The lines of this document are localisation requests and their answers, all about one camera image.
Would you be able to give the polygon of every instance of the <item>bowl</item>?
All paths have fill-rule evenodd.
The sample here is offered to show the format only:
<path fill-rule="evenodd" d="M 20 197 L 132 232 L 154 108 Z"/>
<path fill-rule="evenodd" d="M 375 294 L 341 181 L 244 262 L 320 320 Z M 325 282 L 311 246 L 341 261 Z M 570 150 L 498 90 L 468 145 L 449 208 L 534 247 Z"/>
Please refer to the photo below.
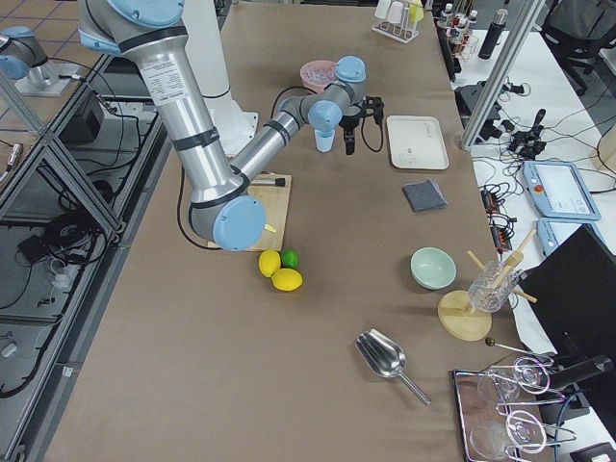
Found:
<path fill-rule="evenodd" d="M 430 290 L 443 289 L 455 279 L 455 263 L 440 248 L 420 248 L 411 257 L 410 267 L 417 283 Z"/>
<path fill-rule="evenodd" d="M 333 61 L 311 61 L 299 70 L 299 77 L 307 89 L 323 93 L 325 87 L 336 80 L 336 63 Z"/>

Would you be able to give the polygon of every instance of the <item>pink bowl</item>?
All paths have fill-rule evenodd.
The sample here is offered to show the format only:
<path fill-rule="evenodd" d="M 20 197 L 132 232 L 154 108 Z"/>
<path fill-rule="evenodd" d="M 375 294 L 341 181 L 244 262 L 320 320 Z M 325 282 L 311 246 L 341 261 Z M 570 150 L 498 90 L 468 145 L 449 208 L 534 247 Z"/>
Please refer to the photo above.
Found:
<path fill-rule="evenodd" d="M 323 93 L 325 87 L 336 80 L 336 63 L 333 61 L 311 61 L 299 70 L 303 86 Z"/>

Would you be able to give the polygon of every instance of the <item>metal scoop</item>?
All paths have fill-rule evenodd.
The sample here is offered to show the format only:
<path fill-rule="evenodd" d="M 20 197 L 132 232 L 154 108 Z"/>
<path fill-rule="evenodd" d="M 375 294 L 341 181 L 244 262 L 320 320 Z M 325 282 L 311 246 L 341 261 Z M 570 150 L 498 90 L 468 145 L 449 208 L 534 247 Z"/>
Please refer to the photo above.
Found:
<path fill-rule="evenodd" d="M 430 405 L 431 399 L 404 374 L 406 355 L 393 340 L 378 330 L 371 329 L 362 332 L 355 344 L 376 375 L 384 378 L 400 377 L 404 385 L 410 388 L 423 404 Z"/>

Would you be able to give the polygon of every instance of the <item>scoop handle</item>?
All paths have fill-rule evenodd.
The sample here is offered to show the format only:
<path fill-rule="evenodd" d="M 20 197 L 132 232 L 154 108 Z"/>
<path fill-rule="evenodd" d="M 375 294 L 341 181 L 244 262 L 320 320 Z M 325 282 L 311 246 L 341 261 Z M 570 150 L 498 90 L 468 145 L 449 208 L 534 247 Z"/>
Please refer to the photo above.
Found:
<path fill-rule="evenodd" d="M 413 380 L 408 378 L 406 374 L 403 372 L 399 375 L 399 377 L 400 377 L 400 380 L 404 382 L 404 385 L 406 385 L 411 390 L 411 392 L 413 392 L 415 396 L 420 399 L 420 401 L 424 405 L 426 406 L 430 405 L 430 403 L 432 402 L 432 399 L 428 398 L 427 395 L 420 389 L 420 387 L 415 385 L 415 382 L 413 382 Z"/>

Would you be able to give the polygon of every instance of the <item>blue-framed device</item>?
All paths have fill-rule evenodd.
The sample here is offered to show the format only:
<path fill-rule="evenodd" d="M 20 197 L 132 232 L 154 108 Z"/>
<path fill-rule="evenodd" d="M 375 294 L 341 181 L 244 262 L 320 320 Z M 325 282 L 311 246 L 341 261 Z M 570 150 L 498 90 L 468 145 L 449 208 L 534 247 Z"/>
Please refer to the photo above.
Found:
<path fill-rule="evenodd" d="M 539 213 L 547 218 L 596 221 L 601 213 L 570 162 L 525 161 L 523 176 Z"/>
<path fill-rule="evenodd" d="M 537 220 L 537 237 L 543 247 L 544 255 L 547 257 L 554 252 L 559 245 L 569 238 L 569 236 L 578 231 L 578 228 L 582 224 L 589 225 L 597 237 L 605 242 L 594 221 L 566 218 L 539 218 Z"/>

